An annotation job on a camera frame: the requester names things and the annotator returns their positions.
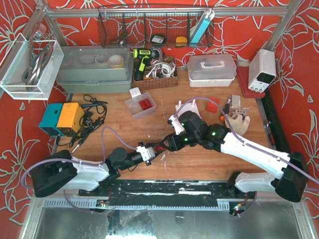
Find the red large spring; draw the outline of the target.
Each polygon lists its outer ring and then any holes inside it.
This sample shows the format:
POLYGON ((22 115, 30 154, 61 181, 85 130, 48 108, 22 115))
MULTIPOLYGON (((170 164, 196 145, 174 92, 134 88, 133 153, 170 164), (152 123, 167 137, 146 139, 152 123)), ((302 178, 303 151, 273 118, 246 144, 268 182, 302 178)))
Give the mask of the red large spring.
POLYGON ((145 103, 145 105, 147 106, 148 109, 152 107, 152 104, 149 101, 149 99, 144 99, 144 103, 145 103))
POLYGON ((156 152, 166 151, 166 149, 165 149, 164 147, 158 145, 158 146, 155 147, 155 151, 156 151, 156 152))

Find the beige work glove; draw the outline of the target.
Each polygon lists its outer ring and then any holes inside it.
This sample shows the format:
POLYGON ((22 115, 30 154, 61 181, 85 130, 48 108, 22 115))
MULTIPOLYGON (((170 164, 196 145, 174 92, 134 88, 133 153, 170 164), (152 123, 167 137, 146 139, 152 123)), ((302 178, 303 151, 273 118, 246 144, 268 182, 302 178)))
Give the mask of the beige work glove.
POLYGON ((250 121, 249 116, 244 117, 242 114, 233 113, 232 115, 226 115, 225 125, 227 128, 232 127, 238 135, 243 136, 250 125, 250 121))

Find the grey metal bracket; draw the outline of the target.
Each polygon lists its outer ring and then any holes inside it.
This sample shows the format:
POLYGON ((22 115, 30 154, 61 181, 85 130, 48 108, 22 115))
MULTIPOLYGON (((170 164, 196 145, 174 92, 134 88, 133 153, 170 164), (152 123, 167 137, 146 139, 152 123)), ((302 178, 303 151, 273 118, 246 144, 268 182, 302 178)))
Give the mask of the grey metal bracket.
POLYGON ((230 108, 230 111, 234 114, 246 116, 249 108, 230 108))

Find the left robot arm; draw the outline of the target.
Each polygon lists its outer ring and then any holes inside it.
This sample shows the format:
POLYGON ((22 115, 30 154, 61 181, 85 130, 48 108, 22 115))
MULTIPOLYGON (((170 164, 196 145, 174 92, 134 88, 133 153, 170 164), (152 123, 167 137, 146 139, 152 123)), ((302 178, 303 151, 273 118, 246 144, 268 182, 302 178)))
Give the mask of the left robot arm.
POLYGON ((103 183, 120 177, 120 170, 143 162, 151 165, 151 161, 164 151, 165 148, 159 144, 140 144, 131 153, 117 147, 105 162, 99 163, 80 160, 72 157, 68 150, 62 150, 31 169, 35 196, 44 198, 59 190, 93 191, 103 183))

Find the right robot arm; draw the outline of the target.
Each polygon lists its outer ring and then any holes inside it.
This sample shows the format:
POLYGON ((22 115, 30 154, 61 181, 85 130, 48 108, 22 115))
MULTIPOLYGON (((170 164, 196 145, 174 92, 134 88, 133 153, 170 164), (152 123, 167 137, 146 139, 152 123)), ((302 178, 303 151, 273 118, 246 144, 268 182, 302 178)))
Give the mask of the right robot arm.
POLYGON ((236 156, 264 170, 263 173, 252 174, 233 172, 227 182, 230 193, 275 192, 287 201, 301 201, 309 180, 302 153, 286 153, 264 147, 220 124, 208 125, 192 111, 186 111, 179 117, 171 116, 167 122, 175 132, 166 136, 161 146, 169 151, 200 145, 206 150, 236 156))

